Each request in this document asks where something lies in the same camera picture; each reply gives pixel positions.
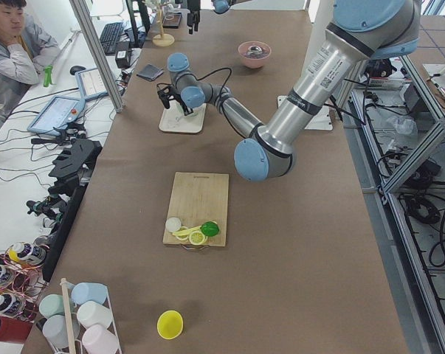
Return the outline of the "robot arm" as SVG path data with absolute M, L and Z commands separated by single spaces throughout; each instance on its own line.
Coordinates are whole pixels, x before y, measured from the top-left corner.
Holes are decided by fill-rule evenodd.
M 238 3 L 237 0 L 215 0 L 211 1 L 214 12 L 216 14 L 226 13 L 232 6 Z M 199 31 L 199 23 L 201 20 L 201 1 L 200 0 L 187 0 L 187 27 L 188 33 L 192 35 L 194 32 Z
M 165 108 L 175 100 L 184 114 L 205 103 L 214 105 L 243 137 L 234 152 L 241 177 L 263 181 L 284 176 L 295 164 L 295 139 L 352 67 L 362 60 L 414 52 L 420 17 L 420 1 L 335 1 L 325 41 L 268 124 L 244 107 L 225 85 L 197 79 L 181 52 L 168 57 L 170 84 L 158 95 Z

